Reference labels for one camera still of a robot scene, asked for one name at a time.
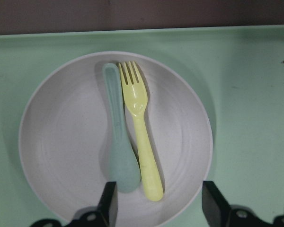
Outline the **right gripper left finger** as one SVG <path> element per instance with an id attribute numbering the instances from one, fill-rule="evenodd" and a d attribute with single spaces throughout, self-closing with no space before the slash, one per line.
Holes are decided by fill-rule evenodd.
<path id="1" fill-rule="evenodd" d="M 118 213 L 117 183 L 107 182 L 97 206 L 99 212 L 98 227 L 114 227 Z"/>

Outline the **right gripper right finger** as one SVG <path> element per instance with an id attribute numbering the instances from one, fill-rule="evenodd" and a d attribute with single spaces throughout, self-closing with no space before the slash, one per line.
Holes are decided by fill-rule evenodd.
<path id="1" fill-rule="evenodd" d="M 203 181 L 202 210 L 210 227 L 225 227 L 231 206 L 213 181 Z"/>

